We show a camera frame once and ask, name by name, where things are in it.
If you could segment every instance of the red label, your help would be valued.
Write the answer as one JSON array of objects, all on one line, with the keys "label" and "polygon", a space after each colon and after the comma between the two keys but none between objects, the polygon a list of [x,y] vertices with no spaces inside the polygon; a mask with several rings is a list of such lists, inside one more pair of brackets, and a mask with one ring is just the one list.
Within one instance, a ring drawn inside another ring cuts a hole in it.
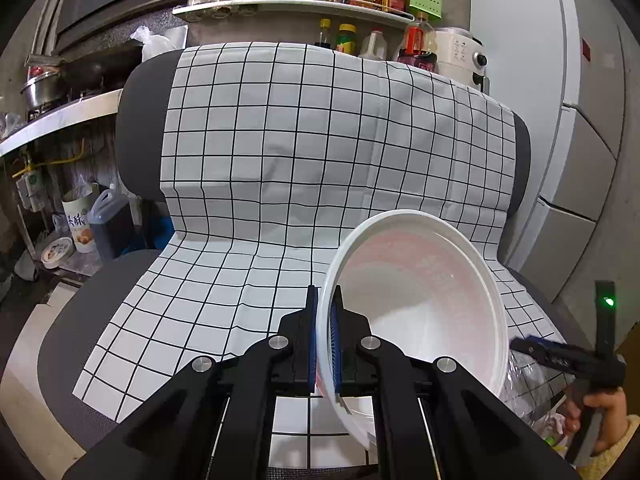
[{"label": "red label", "polygon": [[382,4],[393,10],[404,11],[404,0],[382,0]]},{"label": "red label", "polygon": [[591,47],[584,40],[582,40],[582,55],[591,62]]},{"label": "red label", "polygon": [[404,49],[408,56],[420,54],[424,33],[419,27],[409,27],[405,35]]}]

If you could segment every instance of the metal screw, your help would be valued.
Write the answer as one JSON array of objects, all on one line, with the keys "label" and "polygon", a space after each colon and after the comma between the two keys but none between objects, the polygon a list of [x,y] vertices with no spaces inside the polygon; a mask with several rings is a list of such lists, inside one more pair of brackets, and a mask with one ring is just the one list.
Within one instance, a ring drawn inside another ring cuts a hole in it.
[{"label": "metal screw", "polygon": [[360,340],[360,344],[367,350],[375,350],[380,348],[380,339],[373,335],[367,335]]},{"label": "metal screw", "polygon": [[276,350],[286,348],[288,344],[289,340],[283,335],[275,335],[271,339],[269,339],[269,346]]},{"label": "metal screw", "polygon": [[438,359],[438,362],[436,362],[436,366],[441,372],[444,372],[446,374],[454,372],[456,368],[458,368],[458,365],[451,357],[442,357]]},{"label": "metal screw", "polygon": [[191,368],[193,368],[197,372],[206,372],[213,366],[213,361],[210,357],[201,356],[196,357],[191,363]]}]

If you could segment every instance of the frying pan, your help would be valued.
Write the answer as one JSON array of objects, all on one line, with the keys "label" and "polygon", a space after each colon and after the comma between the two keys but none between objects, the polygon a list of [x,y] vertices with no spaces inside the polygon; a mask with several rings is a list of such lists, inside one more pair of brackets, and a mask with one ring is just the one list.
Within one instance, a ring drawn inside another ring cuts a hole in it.
[{"label": "frying pan", "polygon": [[122,88],[129,74],[142,62],[142,45],[131,41],[65,61],[53,56],[29,56],[28,66],[55,66],[74,93]]}]

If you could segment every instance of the cooking pot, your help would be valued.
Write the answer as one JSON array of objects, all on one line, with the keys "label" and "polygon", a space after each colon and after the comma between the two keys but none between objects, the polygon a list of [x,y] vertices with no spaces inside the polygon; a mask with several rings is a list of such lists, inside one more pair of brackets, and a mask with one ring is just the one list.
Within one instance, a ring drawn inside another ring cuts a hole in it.
[{"label": "cooking pot", "polygon": [[20,90],[27,99],[29,110],[37,110],[42,105],[62,99],[67,92],[66,82],[59,72],[53,70],[32,77]]},{"label": "cooking pot", "polygon": [[57,67],[60,77],[72,89],[74,96],[77,96],[79,92],[89,90],[109,91],[122,88],[129,74],[141,62],[142,46],[132,40],[73,61],[32,54],[27,58],[26,65]]}]

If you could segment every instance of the human hand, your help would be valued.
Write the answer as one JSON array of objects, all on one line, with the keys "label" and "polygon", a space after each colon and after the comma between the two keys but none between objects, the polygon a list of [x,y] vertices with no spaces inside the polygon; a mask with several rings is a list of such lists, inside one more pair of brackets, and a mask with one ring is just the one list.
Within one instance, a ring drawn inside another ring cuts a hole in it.
[{"label": "human hand", "polygon": [[[584,396],[584,405],[590,408],[603,408],[604,416],[600,427],[598,441],[593,448],[594,454],[606,451],[616,444],[628,430],[626,418],[626,397],[622,388],[606,392],[597,392]],[[566,417],[565,428],[568,434],[577,433],[580,430],[580,414],[582,410],[571,399],[570,390],[562,405],[561,413]]]}]

